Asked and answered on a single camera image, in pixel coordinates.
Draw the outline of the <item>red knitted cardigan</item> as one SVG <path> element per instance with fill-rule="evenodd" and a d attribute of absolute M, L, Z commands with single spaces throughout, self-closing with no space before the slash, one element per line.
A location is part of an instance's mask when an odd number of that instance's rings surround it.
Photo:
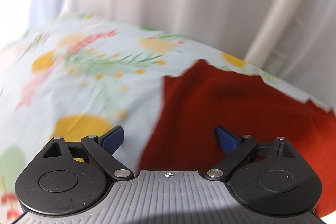
<path fill-rule="evenodd" d="M 140 157 L 142 170 L 200 170 L 222 160 L 215 128 L 261 142 L 288 139 L 322 181 L 316 213 L 335 211 L 335 114 L 294 100 L 247 76 L 199 60 L 181 76 L 163 77 L 163 108 Z"/>

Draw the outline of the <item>floral white bed sheet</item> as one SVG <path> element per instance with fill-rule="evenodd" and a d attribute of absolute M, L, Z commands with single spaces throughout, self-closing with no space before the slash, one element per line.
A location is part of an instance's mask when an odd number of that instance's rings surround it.
<path fill-rule="evenodd" d="M 22 214 L 16 179 L 56 136 L 67 142 L 114 126 L 125 139 L 114 154 L 137 171 L 163 108 L 163 77 L 199 60 L 222 71 L 260 76 L 296 101 L 306 93 L 229 54 L 179 35 L 87 14 L 61 16 L 22 39 L 1 39 L 1 223 Z"/>

